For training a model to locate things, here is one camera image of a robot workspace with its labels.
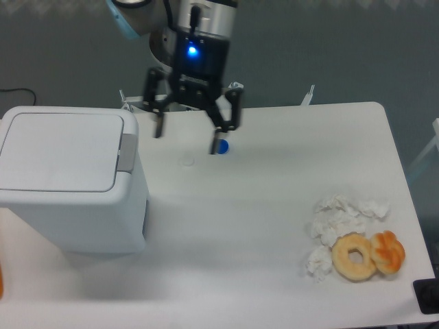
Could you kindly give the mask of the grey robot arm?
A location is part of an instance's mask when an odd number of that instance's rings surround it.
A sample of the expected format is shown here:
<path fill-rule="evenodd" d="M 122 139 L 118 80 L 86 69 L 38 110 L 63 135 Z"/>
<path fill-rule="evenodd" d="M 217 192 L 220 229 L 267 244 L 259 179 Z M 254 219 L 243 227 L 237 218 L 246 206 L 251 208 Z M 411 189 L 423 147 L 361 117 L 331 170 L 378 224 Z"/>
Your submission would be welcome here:
<path fill-rule="evenodd" d="M 203 110 L 213 123 L 211 154 L 222 151 L 222 135 L 241 123 L 241 85 L 223 85 L 237 1 L 108 1 L 128 38 L 150 37 L 158 67 L 146 74 L 143 98 L 130 107 L 156 117 L 157 138 L 174 104 Z"/>

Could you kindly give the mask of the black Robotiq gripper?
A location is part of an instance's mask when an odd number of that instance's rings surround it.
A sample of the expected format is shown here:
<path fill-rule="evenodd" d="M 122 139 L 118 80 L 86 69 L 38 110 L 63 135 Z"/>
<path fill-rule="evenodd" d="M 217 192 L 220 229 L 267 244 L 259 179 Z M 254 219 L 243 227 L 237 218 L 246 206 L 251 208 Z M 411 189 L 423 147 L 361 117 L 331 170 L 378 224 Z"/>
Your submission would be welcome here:
<path fill-rule="evenodd" d="M 158 67 L 150 68 L 146 75 L 143 91 L 143 109 L 156 116 L 155 138 L 163 133 L 165 112 L 173 102 L 192 108 L 206 109 L 214 125 L 210 154 L 218 151 L 220 134 L 237 130 L 241 125 L 243 88 L 232 88 L 225 93 L 231 105 L 230 120 L 225 120 L 216 100 L 222 94 L 224 70 L 230 41 L 209 34 L 191 34 L 179 29 L 171 61 L 171 93 L 164 99 L 157 99 L 160 82 L 167 80 L 167 74 Z"/>

